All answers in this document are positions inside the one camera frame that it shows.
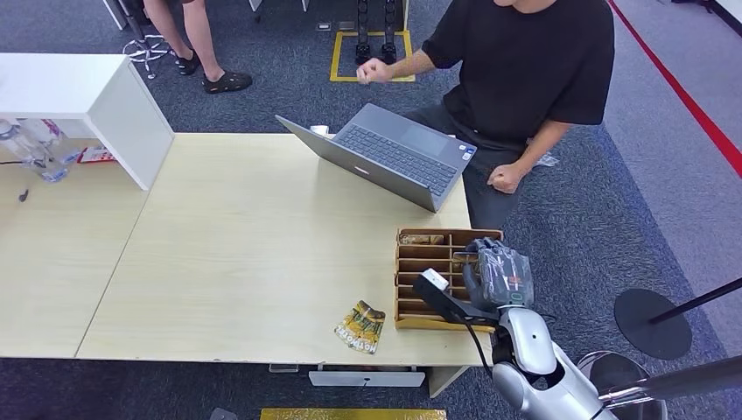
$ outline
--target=person's leg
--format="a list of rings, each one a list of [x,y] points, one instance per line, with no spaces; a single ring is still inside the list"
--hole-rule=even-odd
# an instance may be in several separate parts
[[[443,134],[457,135],[459,133],[459,130],[456,129],[456,126],[453,124],[451,115],[442,103],[431,107],[418,108],[412,112],[404,114],[403,116],[415,123],[421,123],[435,131],[440,131]]]
[[[190,60],[193,51],[180,36],[166,0],[144,0],[144,8],[150,20],[178,57]]]
[[[224,75],[224,69],[216,62],[211,27],[208,23],[206,0],[183,0],[183,19],[185,33],[193,49],[199,55],[204,74],[210,81],[217,81]]]
[[[479,147],[474,153],[472,162],[464,169],[466,204],[473,229],[502,229],[505,219],[518,204],[523,181],[515,193],[505,194],[488,185],[487,180],[494,168],[512,164],[519,157],[520,153],[514,150],[484,147]]]
[[[475,145],[479,143],[470,138],[476,134],[453,121],[443,104],[420,108],[404,116],[444,134],[456,135],[459,140],[467,143]],[[472,161],[464,169],[463,177],[469,221],[473,229],[502,229],[508,214],[518,204],[521,188],[513,194],[505,194],[487,185],[487,180],[494,168],[512,164],[520,155],[521,152],[518,150],[496,150],[486,146],[479,146],[474,153]]]

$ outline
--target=yellow tape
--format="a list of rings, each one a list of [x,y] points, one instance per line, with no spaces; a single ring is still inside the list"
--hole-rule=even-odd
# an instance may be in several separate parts
[[[445,410],[262,409],[260,420],[445,420]]]
[[[404,43],[404,56],[409,57],[412,55],[412,39],[410,38],[410,31],[397,31],[395,35],[402,36],[402,42]],[[357,37],[358,32],[344,32],[338,31],[335,34],[335,46],[332,48],[332,61],[330,62],[330,81],[358,81],[355,76],[338,76],[338,69],[340,67],[340,47],[343,45],[344,37]],[[372,31],[368,33],[369,37],[383,37],[384,32]],[[392,81],[415,81],[415,75],[407,77],[397,77]]]

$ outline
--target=black t-shirt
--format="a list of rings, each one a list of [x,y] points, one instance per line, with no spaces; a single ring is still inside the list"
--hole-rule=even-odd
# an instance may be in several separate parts
[[[453,0],[423,44],[437,68],[463,61],[444,97],[451,115],[493,141],[523,144],[546,119],[600,124],[613,71],[605,0],[556,0],[523,14],[493,0]]]

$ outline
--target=white drawer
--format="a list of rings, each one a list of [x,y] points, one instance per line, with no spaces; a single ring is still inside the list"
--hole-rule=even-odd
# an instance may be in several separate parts
[[[310,372],[315,387],[403,387],[417,388],[423,384],[425,372]]]

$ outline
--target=laptop keyboard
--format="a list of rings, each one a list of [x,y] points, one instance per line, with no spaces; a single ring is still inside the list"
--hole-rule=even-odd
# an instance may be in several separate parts
[[[456,175],[456,169],[421,153],[354,125],[343,136],[333,139],[369,160],[391,168],[402,175],[428,186],[430,192],[441,195]]]

